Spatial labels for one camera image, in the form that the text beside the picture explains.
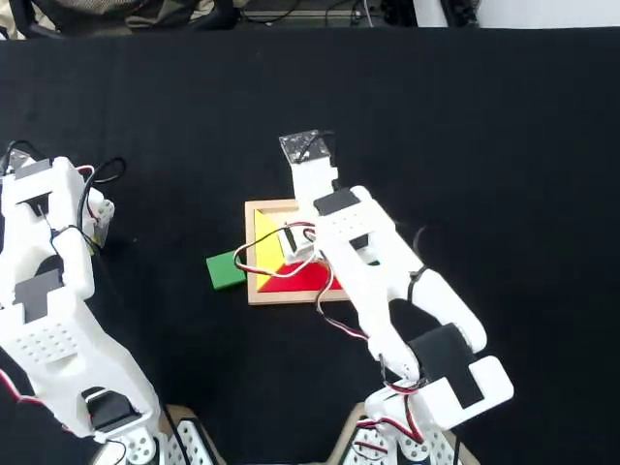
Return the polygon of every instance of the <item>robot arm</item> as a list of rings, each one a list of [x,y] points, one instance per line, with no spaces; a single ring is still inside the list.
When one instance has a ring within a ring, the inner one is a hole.
[[[95,290],[85,238],[107,228],[113,205],[91,189],[82,235],[75,224],[83,189],[62,157],[30,160],[4,176],[0,346],[25,371],[38,401],[76,436],[139,445],[127,459],[145,464],[157,451],[159,401],[84,302]]]
[[[336,171],[326,167],[329,152],[322,141],[315,142],[317,134],[280,142],[292,166],[300,218],[316,225],[315,248],[354,305],[373,358],[408,382],[423,375],[428,384],[411,399],[421,421],[435,427],[449,429],[511,398],[512,384],[499,360],[474,357],[486,346],[480,320],[439,273],[422,263],[368,191],[327,189]],[[324,178],[316,179],[320,174]],[[316,186],[322,186],[320,197],[315,197]],[[441,326],[406,343],[389,317],[388,303],[395,298],[409,300]],[[388,400],[392,394],[380,396]],[[370,405],[372,411],[375,403]]]

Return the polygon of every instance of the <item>red triangle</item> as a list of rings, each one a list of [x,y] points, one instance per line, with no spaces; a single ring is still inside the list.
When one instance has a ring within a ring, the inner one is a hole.
[[[290,273],[299,266],[299,263],[283,264],[278,269],[278,274]],[[319,291],[326,284],[329,274],[320,263],[310,263],[298,274],[291,278],[269,278],[260,288],[259,293],[284,293],[291,291]],[[342,289],[340,283],[334,278],[332,289]]]

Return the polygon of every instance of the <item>black tabletop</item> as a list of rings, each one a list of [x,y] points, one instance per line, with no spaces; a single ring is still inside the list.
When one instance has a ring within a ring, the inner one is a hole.
[[[483,463],[600,463],[610,434],[620,31],[287,31],[0,44],[0,143],[127,159],[89,304],[232,464],[325,460],[381,387],[364,344],[310,305],[215,292],[206,256],[243,203],[292,196],[278,136],[333,130],[366,186],[480,317],[509,403],[459,429]],[[350,324],[347,303],[327,311]],[[396,304],[405,339],[432,326]],[[6,356],[2,366],[24,379]],[[0,390],[2,463],[94,446]]]

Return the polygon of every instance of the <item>green block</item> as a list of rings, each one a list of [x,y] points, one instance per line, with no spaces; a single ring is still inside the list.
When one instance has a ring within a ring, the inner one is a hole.
[[[230,251],[206,259],[206,267],[216,291],[245,281],[245,273],[234,266],[233,256],[234,251]]]

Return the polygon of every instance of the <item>chair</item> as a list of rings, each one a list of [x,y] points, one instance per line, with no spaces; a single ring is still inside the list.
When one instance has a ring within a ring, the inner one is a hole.
[[[98,34],[127,34],[130,31],[162,30],[173,27],[183,30],[231,29],[237,22],[237,9],[233,0],[214,0],[211,13],[190,20],[191,9],[178,12],[170,21],[148,21],[140,24],[128,21],[136,12],[154,13],[157,18],[157,4],[148,0],[35,0],[36,5],[56,25],[57,30],[40,25],[35,17],[32,0],[9,0],[17,30],[27,39],[75,37]]]

